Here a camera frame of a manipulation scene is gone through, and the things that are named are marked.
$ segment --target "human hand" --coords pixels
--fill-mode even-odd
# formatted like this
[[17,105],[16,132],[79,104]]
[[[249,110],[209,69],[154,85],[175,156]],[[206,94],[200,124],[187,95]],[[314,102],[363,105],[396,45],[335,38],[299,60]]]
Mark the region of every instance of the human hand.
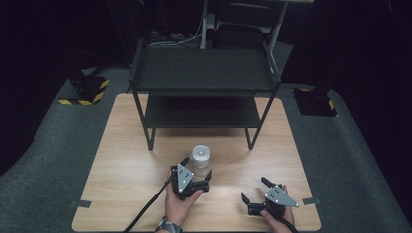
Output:
[[[284,185],[283,187],[284,191],[288,193],[287,187]],[[270,225],[272,228],[273,233],[291,233],[289,228],[282,222],[278,221],[273,217],[269,212],[263,210],[260,212],[261,216],[266,220],[266,222]],[[294,216],[292,212],[292,207],[291,206],[286,206],[285,207],[285,213],[283,215],[283,218],[290,222],[292,225],[294,225]]]
[[181,227],[186,217],[188,217],[189,210],[194,202],[203,193],[202,190],[198,190],[192,194],[191,197],[181,200],[178,195],[173,192],[172,183],[166,186],[166,218]]

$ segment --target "wooden table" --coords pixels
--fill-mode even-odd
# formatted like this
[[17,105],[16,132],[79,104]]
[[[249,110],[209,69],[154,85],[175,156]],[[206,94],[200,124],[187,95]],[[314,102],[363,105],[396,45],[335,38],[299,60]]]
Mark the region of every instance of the wooden table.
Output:
[[[141,101],[146,104],[146,96]],[[257,98],[263,110],[266,98]],[[158,146],[147,150],[143,128],[132,94],[120,94],[110,114],[88,176],[72,227],[75,231],[123,231],[146,203],[161,189],[171,165],[177,165],[197,145],[211,150],[210,192],[204,193],[183,225],[185,231],[268,231],[262,217],[248,216],[240,193],[252,202],[262,202],[268,188],[260,182],[286,184],[299,203],[293,208],[298,230],[321,227],[293,140],[282,102],[275,99],[253,150],[245,144],[243,129],[161,129]],[[165,191],[149,207],[132,231],[153,232],[164,215]]]

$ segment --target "yellow and black tape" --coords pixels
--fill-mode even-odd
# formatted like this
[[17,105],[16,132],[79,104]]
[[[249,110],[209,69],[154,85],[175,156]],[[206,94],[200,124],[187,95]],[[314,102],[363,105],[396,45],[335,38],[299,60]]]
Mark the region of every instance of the yellow and black tape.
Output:
[[75,99],[75,98],[57,98],[59,104],[62,105],[94,105],[98,104],[99,101],[103,98],[104,91],[106,90],[109,80],[105,80],[99,88],[98,93],[90,99]]
[[[311,89],[307,89],[307,88],[300,88],[300,90],[301,91],[309,91],[309,92],[312,91]],[[334,110],[334,105],[333,105],[333,102],[332,102],[331,99],[329,99],[328,103],[329,103],[330,109]]]

